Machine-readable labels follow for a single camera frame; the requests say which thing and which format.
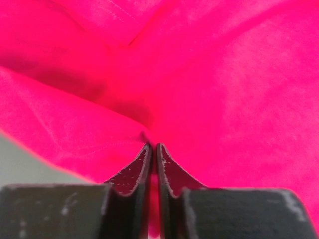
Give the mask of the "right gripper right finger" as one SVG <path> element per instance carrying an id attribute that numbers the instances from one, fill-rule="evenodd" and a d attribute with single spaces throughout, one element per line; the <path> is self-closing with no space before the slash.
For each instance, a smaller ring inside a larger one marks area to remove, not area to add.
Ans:
<path id="1" fill-rule="evenodd" d="M 162 143 L 156 149 L 163 239 L 316 239 L 299 198 L 283 188 L 209 188 Z"/>

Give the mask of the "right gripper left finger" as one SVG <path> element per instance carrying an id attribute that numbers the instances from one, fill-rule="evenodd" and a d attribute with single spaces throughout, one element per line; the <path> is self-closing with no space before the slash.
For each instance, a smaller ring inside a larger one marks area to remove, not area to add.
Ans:
<path id="1" fill-rule="evenodd" d="M 11 184 L 0 191 L 3 239 L 145 239 L 152 147 L 102 184 Z"/>

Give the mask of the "magenta t shirt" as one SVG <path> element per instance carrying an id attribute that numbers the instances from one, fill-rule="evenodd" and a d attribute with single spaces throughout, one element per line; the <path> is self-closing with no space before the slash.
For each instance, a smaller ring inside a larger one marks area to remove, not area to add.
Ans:
<path id="1" fill-rule="evenodd" d="M 157 145 L 209 188 L 283 188 L 319 235 L 316 0 L 3 0 L 0 131 L 102 184 Z"/>

